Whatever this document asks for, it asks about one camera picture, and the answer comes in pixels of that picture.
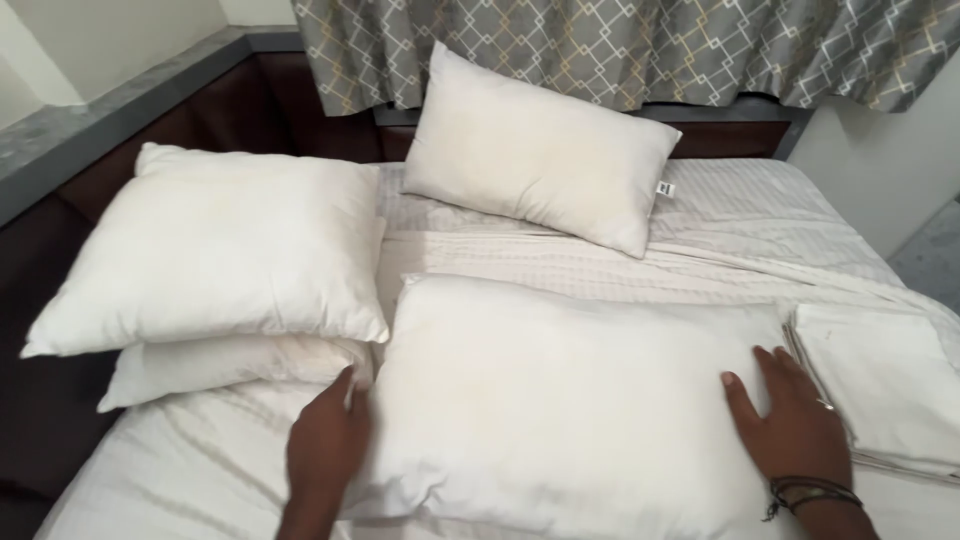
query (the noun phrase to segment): curtain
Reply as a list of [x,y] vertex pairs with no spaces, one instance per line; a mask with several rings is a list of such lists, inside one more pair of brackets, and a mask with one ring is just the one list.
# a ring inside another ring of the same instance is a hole
[[960,0],[293,0],[327,115],[422,104],[435,40],[615,110],[764,92],[907,110],[960,45]]

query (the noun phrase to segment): folded sheet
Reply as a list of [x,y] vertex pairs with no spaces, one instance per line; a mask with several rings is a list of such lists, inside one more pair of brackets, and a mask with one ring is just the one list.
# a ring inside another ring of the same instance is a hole
[[926,317],[800,305],[793,332],[854,460],[960,482],[960,374]]

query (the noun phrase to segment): white bed sheet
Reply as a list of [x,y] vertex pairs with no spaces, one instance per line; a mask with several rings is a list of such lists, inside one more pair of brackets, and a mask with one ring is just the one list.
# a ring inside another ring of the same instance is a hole
[[[712,190],[721,194],[733,190],[723,186],[727,176],[735,176],[732,163],[716,164],[671,166],[675,173],[691,166],[708,168],[713,184],[710,190],[696,190],[689,188],[700,181],[696,175],[677,180],[678,199],[655,210],[657,241],[644,261],[573,238],[518,234],[523,225],[506,218],[470,215],[430,201],[410,204],[408,196],[390,189],[399,174],[397,167],[385,166],[381,208],[394,232],[383,248],[381,300],[392,312],[399,274],[426,270],[612,300],[741,303],[804,298],[870,307],[896,303],[933,312],[938,331],[955,341],[950,333],[957,324],[955,316],[920,295],[891,286],[898,281],[889,268],[819,194],[802,196],[793,193],[786,180],[776,181],[785,187],[772,195],[758,196],[752,203],[746,195],[738,199],[745,207],[755,206],[748,209],[754,216],[747,220],[750,225],[738,226],[737,210],[722,208],[711,198]],[[788,167],[770,161],[757,164],[774,170]],[[801,179],[790,182],[808,183]],[[732,183],[749,192],[750,184],[741,180]],[[700,215],[684,214],[670,203],[697,209]],[[764,208],[791,204],[802,208],[789,210],[799,217],[788,221],[816,226],[791,233],[795,228],[788,223],[764,217]],[[461,233],[396,232],[427,227]],[[463,233],[477,230],[500,233]],[[751,234],[762,241],[746,241]],[[317,391],[309,384],[255,381],[168,396],[130,409],[57,503],[37,538],[272,538],[287,495],[286,435],[300,408]],[[946,538],[960,528],[956,487],[861,467],[855,476],[857,492],[882,537]],[[762,510],[757,510],[758,519]],[[783,525],[776,531],[764,538],[795,533]],[[341,523],[334,531],[334,537],[353,540],[480,536],[524,535],[433,520],[376,526]]]

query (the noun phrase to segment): white wall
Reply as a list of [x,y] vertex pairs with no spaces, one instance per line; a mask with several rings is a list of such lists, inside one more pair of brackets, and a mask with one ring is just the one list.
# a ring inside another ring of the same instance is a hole
[[7,2],[85,101],[227,25],[217,0]]
[[227,21],[238,26],[297,24],[290,0],[220,0]]
[[790,156],[885,258],[960,192],[958,57],[904,113],[829,98]]
[[42,106],[7,59],[0,55],[0,130]]

